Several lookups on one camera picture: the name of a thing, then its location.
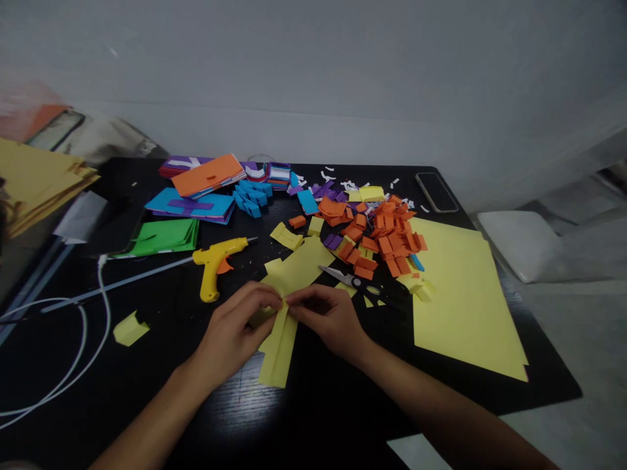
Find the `black table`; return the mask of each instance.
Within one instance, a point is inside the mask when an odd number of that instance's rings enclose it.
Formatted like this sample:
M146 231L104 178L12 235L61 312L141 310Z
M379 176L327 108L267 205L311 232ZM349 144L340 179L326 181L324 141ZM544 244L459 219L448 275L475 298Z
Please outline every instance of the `black table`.
M116 192L145 198L170 183L157 174L157 160L113 159L102 169L93 189L111 199ZM333 165L337 181L369 181L412 199L416 207L428 204L413 175L435 171L423 166ZM324 167L295 164L293 169L310 183L321 181ZM419 217L473 228L463 212ZM295 197L275 193L261 219L238 211L228 226L201 223L199 246L240 236L258 236L259 243L233 256L235 270L219 277L221 299L246 281L265 275L263 263L285 258L290 251L268 236L278 222L301 214ZM156 255L143 260L115 260L104 267L105 283L168 264L189 253ZM97 286L96 263L68 257L39 298L72 297ZM581 389L551 342L527 310L520 296L500 272L500 281L529 359L529 383L520 382L439 354L407 345L405 338L381 336L386 347L497 415L522 411L581 397ZM381 279L387 270L377 270ZM90 370L68 391L0 431L0 462L27 459L48 469L85 468L132 421L199 343L213 309L199 299L202 267L193 263L110 293L112 323L138 310L151 330L132 347L110 337ZM323 274L319 283L335 285ZM375 309L366 309L356 296L362 322L372 324ZM104 331L105 311L100 297L86 303L89 336L82 368ZM0 348L0 403L15 409L45 396L65 374L80 341L80 316L75 307L47 314L37 322L21 324ZM170 457L167 468L209 467L272 462L283 467L404 468L385 443L419 432L369 379L333 356L319 338L300 325L285 390L257 383L263 356L257 353L240 373L225 383L202 406Z

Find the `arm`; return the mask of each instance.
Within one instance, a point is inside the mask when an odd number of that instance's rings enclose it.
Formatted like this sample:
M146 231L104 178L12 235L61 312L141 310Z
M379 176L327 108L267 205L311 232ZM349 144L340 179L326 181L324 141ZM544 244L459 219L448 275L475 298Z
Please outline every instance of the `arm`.
M496 416L375 344L345 290L314 284L287 302L292 316L396 402L451 467L556 468Z
M271 333L274 317L256 330L246 326L260 308L281 307L270 286L249 282L213 313L194 354L90 469L149 470L163 466L205 399L235 374Z

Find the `glue gun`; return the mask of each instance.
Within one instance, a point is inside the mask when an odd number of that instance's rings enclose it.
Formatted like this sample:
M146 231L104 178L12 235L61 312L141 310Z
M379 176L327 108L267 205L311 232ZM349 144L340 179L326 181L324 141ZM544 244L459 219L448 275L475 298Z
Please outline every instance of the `glue gun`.
M201 284L201 300L206 302L215 302L220 293L217 291L217 269L222 260L233 253L239 253L248 246L248 242L256 240L253 238L233 238L226 242L211 245L209 250L196 250L192 254L194 263L204 264L204 273L202 275Z

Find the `left hand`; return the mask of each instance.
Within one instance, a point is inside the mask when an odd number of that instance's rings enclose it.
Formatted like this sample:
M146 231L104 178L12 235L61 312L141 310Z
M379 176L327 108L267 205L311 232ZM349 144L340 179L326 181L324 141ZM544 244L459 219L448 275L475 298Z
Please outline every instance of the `left hand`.
M246 323L259 309L281 308L274 287L250 281L213 313L192 356L181 365L188 384L205 397L235 374L272 332L275 315L255 330Z

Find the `green paper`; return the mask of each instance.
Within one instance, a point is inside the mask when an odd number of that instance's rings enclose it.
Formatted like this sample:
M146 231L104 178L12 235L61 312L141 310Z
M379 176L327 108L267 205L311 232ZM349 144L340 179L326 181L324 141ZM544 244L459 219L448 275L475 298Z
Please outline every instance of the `green paper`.
M135 239L135 246L125 256L143 257L156 253L196 249L198 219L147 222Z

